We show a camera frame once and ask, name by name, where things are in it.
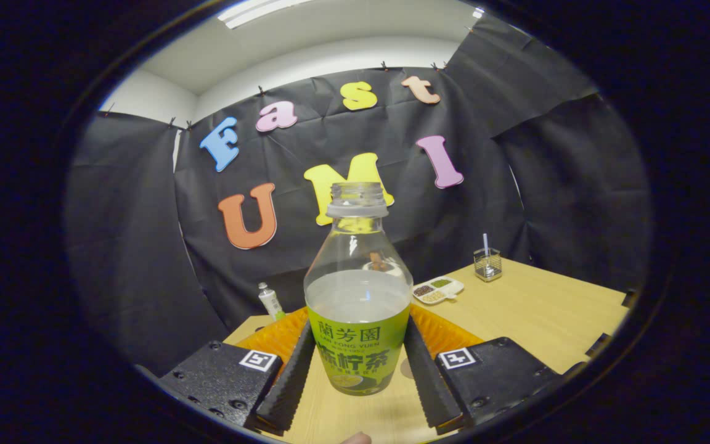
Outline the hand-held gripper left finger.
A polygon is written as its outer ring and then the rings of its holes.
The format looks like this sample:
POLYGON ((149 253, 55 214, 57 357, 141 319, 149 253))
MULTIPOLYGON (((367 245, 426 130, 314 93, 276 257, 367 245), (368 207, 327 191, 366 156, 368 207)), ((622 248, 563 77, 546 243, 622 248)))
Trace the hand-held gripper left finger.
POLYGON ((315 343, 306 308, 229 345, 210 341, 158 379, 169 396, 234 426, 292 427, 315 343))

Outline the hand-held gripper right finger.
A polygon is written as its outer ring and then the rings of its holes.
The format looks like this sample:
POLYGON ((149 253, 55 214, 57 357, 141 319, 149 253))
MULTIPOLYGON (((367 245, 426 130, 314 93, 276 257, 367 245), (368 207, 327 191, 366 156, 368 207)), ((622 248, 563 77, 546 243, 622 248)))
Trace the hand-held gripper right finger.
POLYGON ((482 340, 415 304, 404 348, 426 423, 437 432, 501 421, 564 379, 509 337, 482 340))

